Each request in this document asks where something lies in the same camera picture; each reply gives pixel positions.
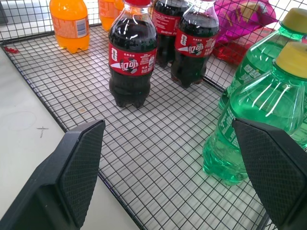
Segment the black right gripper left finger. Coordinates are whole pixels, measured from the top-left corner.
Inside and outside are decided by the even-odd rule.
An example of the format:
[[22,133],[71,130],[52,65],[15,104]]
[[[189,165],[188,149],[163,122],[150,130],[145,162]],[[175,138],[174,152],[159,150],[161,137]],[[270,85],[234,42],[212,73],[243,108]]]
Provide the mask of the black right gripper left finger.
[[106,124],[65,133],[0,220],[0,230],[80,230],[96,185]]

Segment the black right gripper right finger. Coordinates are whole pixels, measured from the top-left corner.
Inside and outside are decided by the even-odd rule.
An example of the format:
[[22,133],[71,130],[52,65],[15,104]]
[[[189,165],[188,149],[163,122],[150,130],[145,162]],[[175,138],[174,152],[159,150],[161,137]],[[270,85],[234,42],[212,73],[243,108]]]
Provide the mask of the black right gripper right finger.
[[284,130],[232,121],[244,166],[277,230],[307,230],[307,152]]

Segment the green soda bottle yellow cap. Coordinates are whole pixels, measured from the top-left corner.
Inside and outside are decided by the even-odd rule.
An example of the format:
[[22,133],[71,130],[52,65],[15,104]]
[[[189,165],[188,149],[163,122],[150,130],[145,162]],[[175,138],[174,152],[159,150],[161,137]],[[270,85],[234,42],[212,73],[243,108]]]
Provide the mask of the green soda bottle yellow cap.
[[292,8],[280,22],[280,28],[261,39],[246,52],[237,67],[231,84],[220,97],[218,107],[223,110],[231,94],[239,86],[269,71],[272,62],[289,42],[302,42],[307,35],[307,10]]
[[268,72],[239,86],[230,96],[204,144],[202,167],[228,185],[248,176],[232,128],[235,118],[278,127],[307,149],[307,44],[287,43]]

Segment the red snack bag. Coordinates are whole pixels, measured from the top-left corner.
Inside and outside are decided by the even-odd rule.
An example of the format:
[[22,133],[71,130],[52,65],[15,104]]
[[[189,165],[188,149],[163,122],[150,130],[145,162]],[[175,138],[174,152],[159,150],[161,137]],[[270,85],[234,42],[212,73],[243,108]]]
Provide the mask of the red snack bag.
[[213,55],[222,61],[238,66],[242,62],[246,52],[255,43],[265,38],[272,32],[274,32],[274,29],[262,27],[234,41],[216,47],[213,50]]

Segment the cola bottle with red label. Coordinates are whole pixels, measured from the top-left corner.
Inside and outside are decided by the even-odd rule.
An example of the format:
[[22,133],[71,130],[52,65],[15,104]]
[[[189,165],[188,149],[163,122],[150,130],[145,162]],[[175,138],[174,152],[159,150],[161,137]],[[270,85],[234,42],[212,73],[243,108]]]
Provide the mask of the cola bottle with red label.
[[154,0],[152,21],[157,29],[156,63],[166,67],[175,58],[175,39],[178,24],[189,8],[187,0]]
[[151,0],[125,0],[108,34],[109,90],[118,107],[143,106],[150,93],[158,35]]
[[219,33],[216,0],[195,0],[184,12],[175,39],[171,78],[183,88],[199,84]]

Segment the orange soda bottle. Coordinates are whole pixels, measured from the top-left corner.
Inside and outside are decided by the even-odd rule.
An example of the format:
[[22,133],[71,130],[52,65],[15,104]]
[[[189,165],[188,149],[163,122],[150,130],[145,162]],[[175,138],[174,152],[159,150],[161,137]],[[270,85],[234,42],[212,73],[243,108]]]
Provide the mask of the orange soda bottle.
[[61,48],[70,53],[89,47],[87,7],[83,0],[50,0],[50,14],[55,37]]
[[110,30],[123,8],[123,0],[98,0],[99,18],[105,31]]

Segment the magenta snack bag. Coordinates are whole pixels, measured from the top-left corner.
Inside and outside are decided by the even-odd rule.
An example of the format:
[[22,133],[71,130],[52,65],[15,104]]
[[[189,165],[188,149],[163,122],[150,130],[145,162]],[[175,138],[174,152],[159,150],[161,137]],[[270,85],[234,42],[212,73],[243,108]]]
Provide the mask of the magenta snack bag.
[[269,0],[217,0],[214,9],[220,26],[215,48],[278,21]]

